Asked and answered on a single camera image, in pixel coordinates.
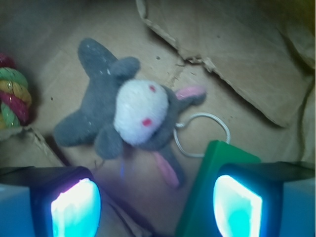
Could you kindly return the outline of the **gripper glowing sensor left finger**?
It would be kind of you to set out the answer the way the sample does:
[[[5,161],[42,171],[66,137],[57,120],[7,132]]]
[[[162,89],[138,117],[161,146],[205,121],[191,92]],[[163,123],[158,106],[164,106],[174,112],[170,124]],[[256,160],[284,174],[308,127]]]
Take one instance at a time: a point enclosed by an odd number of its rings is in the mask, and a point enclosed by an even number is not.
[[[85,167],[0,170],[2,237],[93,237],[101,206],[99,188]]]

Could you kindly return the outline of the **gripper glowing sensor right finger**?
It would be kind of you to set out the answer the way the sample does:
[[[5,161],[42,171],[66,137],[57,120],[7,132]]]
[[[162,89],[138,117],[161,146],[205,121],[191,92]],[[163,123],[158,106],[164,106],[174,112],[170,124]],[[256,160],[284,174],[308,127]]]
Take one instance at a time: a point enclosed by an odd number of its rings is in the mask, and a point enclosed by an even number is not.
[[[304,161],[225,164],[213,209],[224,237],[314,237],[316,167]]]

